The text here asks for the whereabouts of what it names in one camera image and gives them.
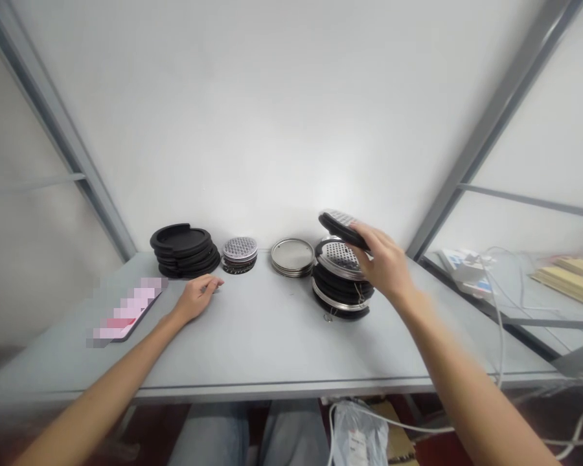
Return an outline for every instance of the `finger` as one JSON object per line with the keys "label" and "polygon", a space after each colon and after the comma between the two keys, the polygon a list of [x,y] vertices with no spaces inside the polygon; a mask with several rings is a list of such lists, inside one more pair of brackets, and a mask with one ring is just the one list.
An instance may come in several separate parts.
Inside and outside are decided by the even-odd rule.
{"label": "finger", "polygon": [[363,272],[368,271],[369,267],[371,266],[371,260],[367,257],[367,253],[364,250],[357,248],[356,246],[352,246],[352,245],[346,245],[346,246],[348,248],[352,249],[352,252],[354,253],[356,258],[358,259],[358,264],[361,266],[361,270]]}
{"label": "finger", "polygon": [[202,288],[206,287],[207,284],[213,278],[216,278],[218,280],[218,286],[221,286],[225,283],[225,281],[222,278],[219,278],[215,275],[210,275],[210,274],[201,275],[200,277],[197,277],[197,278],[189,281],[188,283],[192,283],[192,286],[194,286],[196,289],[202,289]]}
{"label": "finger", "polygon": [[352,223],[350,224],[350,227],[352,228],[352,230],[355,230],[359,235],[363,237],[363,239],[367,243],[367,246],[369,246],[369,249],[372,252],[377,252],[380,249],[384,248],[382,242],[378,239],[378,237],[373,231],[373,228],[371,228],[370,226],[365,225],[364,223]]}
{"label": "finger", "polygon": [[376,234],[378,239],[382,242],[382,244],[384,244],[387,247],[392,247],[392,246],[397,247],[397,244],[395,243],[395,241],[393,241],[393,238],[391,238],[389,235],[387,235],[384,231],[378,230],[377,228],[372,228],[372,229],[374,230],[374,233]]}
{"label": "finger", "polygon": [[212,280],[212,278],[213,278],[212,275],[205,274],[197,278],[193,278],[188,283],[192,283],[196,288],[200,288],[202,286],[206,286]]}
{"label": "finger", "polygon": [[214,294],[216,291],[216,288],[218,288],[218,280],[216,277],[214,277],[214,279],[207,284],[207,288],[205,288],[205,292],[203,292],[202,297],[209,301],[212,297],[212,294]]}

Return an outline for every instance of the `plastic bag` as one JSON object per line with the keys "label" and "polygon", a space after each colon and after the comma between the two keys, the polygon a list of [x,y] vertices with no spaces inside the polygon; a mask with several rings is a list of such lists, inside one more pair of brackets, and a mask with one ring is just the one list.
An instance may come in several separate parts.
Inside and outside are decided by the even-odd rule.
{"label": "plastic bag", "polygon": [[360,407],[342,401],[335,408],[331,440],[335,466],[387,466],[389,426],[355,406]]}

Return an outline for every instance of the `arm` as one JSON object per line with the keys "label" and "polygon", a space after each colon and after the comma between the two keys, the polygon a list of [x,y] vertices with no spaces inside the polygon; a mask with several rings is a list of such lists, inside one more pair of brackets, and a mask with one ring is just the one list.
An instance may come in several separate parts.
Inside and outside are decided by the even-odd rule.
{"label": "arm", "polygon": [[121,360],[86,390],[37,438],[15,466],[83,463],[123,413],[177,332],[197,317],[224,282],[203,275],[186,284],[175,308]]}
{"label": "arm", "polygon": [[467,453],[479,466],[558,466],[512,403],[465,352],[415,288],[406,255],[382,231],[355,225],[374,259],[352,247],[367,279],[397,309]]}

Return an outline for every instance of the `gray table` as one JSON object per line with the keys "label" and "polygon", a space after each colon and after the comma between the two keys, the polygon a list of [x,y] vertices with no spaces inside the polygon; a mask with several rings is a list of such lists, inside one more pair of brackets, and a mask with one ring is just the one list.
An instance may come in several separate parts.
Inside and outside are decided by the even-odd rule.
{"label": "gray table", "polygon": [[[199,319],[171,342],[136,394],[136,401],[206,402],[344,394],[433,391],[428,371],[398,314],[380,293],[358,322],[324,320],[308,278],[278,275],[269,253],[255,268],[231,276]],[[489,374],[496,373],[496,324],[410,261],[415,283]],[[0,404],[64,402],[77,397],[138,343],[177,301],[184,282],[171,281],[123,343],[87,348],[87,329],[138,286],[160,276],[152,253],[138,253],[102,280],[78,309],[39,336],[0,370]],[[506,335],[505,386],[540,386],[563,377]]]}

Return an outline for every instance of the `forearm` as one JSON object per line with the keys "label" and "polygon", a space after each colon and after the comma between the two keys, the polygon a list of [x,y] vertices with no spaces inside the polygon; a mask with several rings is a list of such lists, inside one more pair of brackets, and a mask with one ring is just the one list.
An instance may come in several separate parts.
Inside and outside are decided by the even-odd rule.
{"label": "forearm", "polygon": [[86,390],[15,463],[79,465],[102,441],[183,323],[169,314]]}
{"label": "forearm", "polygon": [[414,292],[407,300],[391,302],[417,343],[445,411],[476,465],[559,464],[482,367],[434,315],[426,296]]}

